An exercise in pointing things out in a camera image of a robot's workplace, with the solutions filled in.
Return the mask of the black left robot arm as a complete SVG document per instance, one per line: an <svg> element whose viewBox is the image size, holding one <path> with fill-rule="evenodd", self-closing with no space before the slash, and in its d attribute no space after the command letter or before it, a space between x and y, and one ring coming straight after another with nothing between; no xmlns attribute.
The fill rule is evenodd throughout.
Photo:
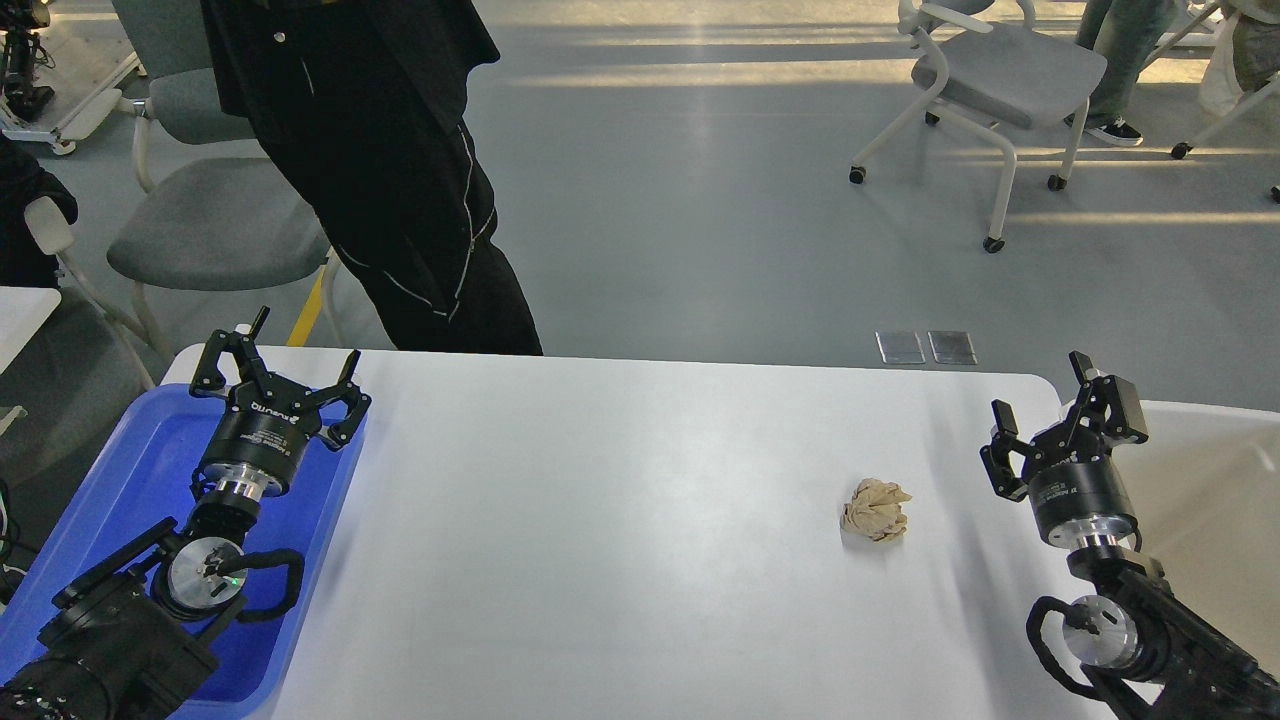
<svg viewBox="0 0 1280 720"><path fill-rule="evenodd" d="M314 388L214 331L189 387L125 413L3 616L5 719L218 719L275 688L370 396Z"/></svg>

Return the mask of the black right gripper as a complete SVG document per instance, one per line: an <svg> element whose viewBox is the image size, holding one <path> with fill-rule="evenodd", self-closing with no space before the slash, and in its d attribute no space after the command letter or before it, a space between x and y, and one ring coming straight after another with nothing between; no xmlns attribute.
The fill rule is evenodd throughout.
<svg viewBox="0 0 1280 720"><path fill-rule="evenodd" d="M1140 528L1126 488L1112 460L1116 447L1149 439L1137 387L1101 372L1092 359L1069 354L1080 384L1069 406L1065 432L1041 432L1032 445L1018 438L1012 407L996 398L995 425L979 455L993 492L1012 502L1029 498L1041 539L1057 548L1120 544ZM1024 457L1023 475L1010 457Z"/></svg>

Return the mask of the robot base far left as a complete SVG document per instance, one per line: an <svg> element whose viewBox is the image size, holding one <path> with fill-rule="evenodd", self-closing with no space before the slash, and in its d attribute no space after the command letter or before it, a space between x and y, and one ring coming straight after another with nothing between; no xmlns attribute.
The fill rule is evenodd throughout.
<svg viewBox="0 0 1280 720"><path fill-rule="evenodd" d="M140 59L110 1L3 3L3 133L76 151Z"/></svg>

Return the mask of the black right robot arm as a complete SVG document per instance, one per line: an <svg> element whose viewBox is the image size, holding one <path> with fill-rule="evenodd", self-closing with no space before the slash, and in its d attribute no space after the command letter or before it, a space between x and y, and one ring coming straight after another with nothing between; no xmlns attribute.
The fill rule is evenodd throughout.
<svg viewBox="0 0 1280 720"><path fill-rule="evenodd" d="M1039 665L1119 719L1275 719L1276 678L1188 609L1142 550L1112 459L1116 447L1149 438L1135 386L1083 352L1069 360L1078 392L1065 418L1023 441L1012 407L995 400L980 448L993 492L1028 501L1039 538L1064 550L1070 573L1094 588L1030 606L1025 633Z"/></svg>

